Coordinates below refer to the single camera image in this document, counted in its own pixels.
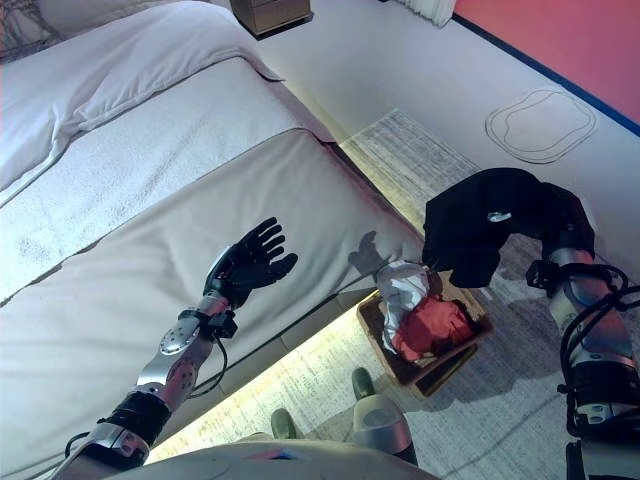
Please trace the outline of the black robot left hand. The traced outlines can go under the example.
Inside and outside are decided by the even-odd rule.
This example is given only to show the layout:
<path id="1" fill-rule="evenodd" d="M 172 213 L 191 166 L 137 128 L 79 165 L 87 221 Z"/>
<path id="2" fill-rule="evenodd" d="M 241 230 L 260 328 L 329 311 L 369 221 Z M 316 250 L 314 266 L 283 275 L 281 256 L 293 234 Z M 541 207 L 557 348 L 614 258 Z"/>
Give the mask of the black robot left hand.
<path id="1" fill-rule="evenodd" d="M 298 261 L 295 253 L 285 253 L 282 231 L 278 220 L 271 217 L 229 246 L 212 265 L 203 294 L 217 293 L 236 310 L 253 290 L 282 280 Z"/>

